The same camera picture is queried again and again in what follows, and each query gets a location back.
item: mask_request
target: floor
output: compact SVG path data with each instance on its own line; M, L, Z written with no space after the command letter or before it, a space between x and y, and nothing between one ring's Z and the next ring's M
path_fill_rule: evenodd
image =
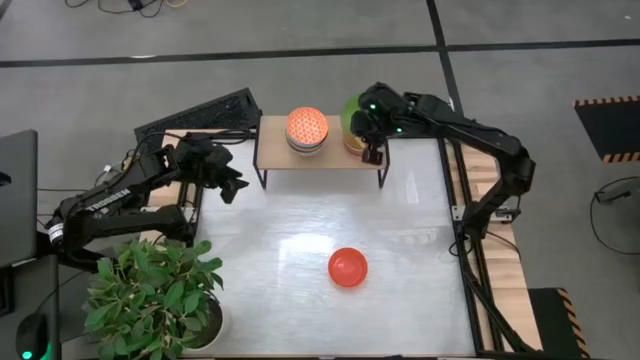
M36 129L39 185L87 188L135 145L133 128L243 87L266 114L338 113L375 81L452 97L538 163L515 223L528 285L569 291L592 356L634 359L640 262L596 242L588 206L640 167L600 162L572 104L640 94L639 30L633 0L192 0L154 19L96 1L4 0L0 135ZM63 196L42 193L39 212ZM638 206L597 207L602 237L640 249Z

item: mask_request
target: plant pot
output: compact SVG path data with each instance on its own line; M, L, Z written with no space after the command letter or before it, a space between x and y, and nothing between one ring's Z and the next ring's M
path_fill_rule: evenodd
M209 304L209 326L202 329L193 344L188 346L189 350L202 350L214 345L229 329L231 317L227 309L214 299L207 301Z

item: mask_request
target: black robotic arm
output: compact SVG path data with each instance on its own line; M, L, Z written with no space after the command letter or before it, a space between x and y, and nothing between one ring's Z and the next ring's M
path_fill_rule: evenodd
M195 224L178 205L155 212L141 212L140 208L152 190L172 181L220 187L224 202L231 203L248 183L227 166L233 156L224 146L214 145L212 136L216 135L188 133L179 137L176 148L169 145L137 157L141 141L122 174L60 203L46 224L49 242L43 244L41 253L56 253L66 265L95 272L96 260L103 255L84 249L95 238L157 230L175 240L192 241Z
M535 162L517 138L455 113L433 95L401 96L388 85L376 83L360 95L358 103L360 110L352 117L351 132L367 144L362 155L364 162L380 164L383 155L378 149L386 138L398 134L461 141L496 158L500 179L482 199L467 204L461 221L456 223L471 241L485 237L491 214L507 199L521 196L531 188ZM511 348L533 357L541 356L511 328L474 275L468 258L465 254L460 256L463 281L487 309Z

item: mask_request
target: wooden shelf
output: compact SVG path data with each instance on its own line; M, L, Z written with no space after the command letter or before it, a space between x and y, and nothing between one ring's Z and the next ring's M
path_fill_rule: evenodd
M256 167L259 170L352 169L382 170L387 167L387 156L381 165L363 163L360 157L349 153L342 140L339 116L327 116L329 135L323 148L315 156L303 157L287 144L286 116L263 116L258 130Z

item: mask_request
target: white table surface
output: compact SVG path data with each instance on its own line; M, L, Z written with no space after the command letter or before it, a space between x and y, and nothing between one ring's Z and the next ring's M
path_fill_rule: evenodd
M435 140L390 141L383 189L375 171L269 171L253 142L229 146L251 185L226 205L206 190L196 241L210 240L231 314L208 355L470 355L473 343ZM344 289L327 263L359 249L369 273Z

